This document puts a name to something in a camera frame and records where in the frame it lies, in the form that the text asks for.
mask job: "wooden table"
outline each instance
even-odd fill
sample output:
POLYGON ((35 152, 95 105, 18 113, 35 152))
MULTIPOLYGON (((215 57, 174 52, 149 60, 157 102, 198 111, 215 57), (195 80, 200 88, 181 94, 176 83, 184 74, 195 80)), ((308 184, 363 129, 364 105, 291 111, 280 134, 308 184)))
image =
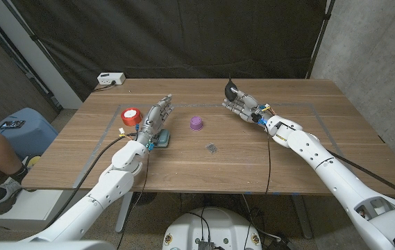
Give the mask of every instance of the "wooden table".
MULTIPOLYGON (((335 151, 395 184, 395 155, 360 113, 329 80, 234 79, 245 93, 269 103, 335 151)), ((221 106, 226 79, 128 79, 123 85, 91 94, 23 181, 30 189, 69 190, 95 156, 127 133, 120 113, 134 106, 146 114, 166 94, 176 107, 165 122, 171 133, 166 149, 149 159, 147 192, 216 192, 263 194, 269 176, 267 134, 221 106), (190 120, 203 120, 201 131, 190 120), (206 145, 214 143, 211 154, 206 145)), ((90 189, 110 164, 125 139, 107 150, 81 186, 90 189)), ((291 149, 270 140, 269 194, 330 194, 312 168, 291 149)), ((143 186, 146 165, 135 177, 132 191, 143 186)), ((353 170, 369 187, 383 194, 395 191, 353 170)))

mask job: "blue stool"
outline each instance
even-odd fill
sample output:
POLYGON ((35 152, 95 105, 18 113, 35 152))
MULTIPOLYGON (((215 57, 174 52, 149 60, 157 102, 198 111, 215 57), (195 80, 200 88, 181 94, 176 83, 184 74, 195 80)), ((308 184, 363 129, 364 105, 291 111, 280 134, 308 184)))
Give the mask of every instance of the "blue stool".
POLYGON ((0 128, 0 134, 8 139, 21 160, 26 156, 41 156, 58 132, 32 108, 23 108, 9 115, 0 122, 0 126, 7 121, 19 120, 25 121, 21 128, 0 128))

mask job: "white power strip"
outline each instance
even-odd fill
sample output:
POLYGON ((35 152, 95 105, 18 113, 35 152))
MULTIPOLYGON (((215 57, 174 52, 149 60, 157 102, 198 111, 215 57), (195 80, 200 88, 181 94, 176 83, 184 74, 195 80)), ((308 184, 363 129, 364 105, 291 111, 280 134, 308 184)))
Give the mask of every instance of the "white power strip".
POLYGON ((126 77, 123 73, 101 73, 97 80, 100 85, 110 85, 113 81, 115 81, 115 85, 122 85, 126 77))

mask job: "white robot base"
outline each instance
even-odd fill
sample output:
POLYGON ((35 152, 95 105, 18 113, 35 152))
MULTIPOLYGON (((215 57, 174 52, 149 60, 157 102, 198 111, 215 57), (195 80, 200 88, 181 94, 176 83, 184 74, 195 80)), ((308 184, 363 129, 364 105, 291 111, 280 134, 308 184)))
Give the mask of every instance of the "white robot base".
POLYGON ((190 212, 195 215, 185 213, 176 219, 165 233, 162 249, 207 249, 204 247, 212 244, 214 247, 222 247, 225 250, 243 249, 245 240, 245 249, 262 249, 258 231, 242 216, 217 207, 205 207, 202 216, 202 210, 203 208, 194 209, 190 212), (202 216, 210 227, 210 240, 208 240, 208 227, 199 216, 202 216))

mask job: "table leg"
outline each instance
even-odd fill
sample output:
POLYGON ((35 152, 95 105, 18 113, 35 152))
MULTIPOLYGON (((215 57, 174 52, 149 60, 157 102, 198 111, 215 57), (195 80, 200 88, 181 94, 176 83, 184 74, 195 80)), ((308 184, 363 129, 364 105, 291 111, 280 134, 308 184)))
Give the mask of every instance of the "table leg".
POLYGON ((117 223, 115 224, 115 231, 118 233, 123 233, 123 227, 126 221, 126 216, 129 211, 129 205, 131 204, 131 199, 133 198, 132 192, 127 192, 123 196, 123 201, 121 202, 121 208, 119 216, 117 218, 117 223))
POLYGON ((303 197, 301 195, 292 195, 294 208, 296 209, 299 223, 301 224, 302 234, 305 239, 313 238, 313 232, 311 231, 310 221, 308 220, 307 210, 303 197))

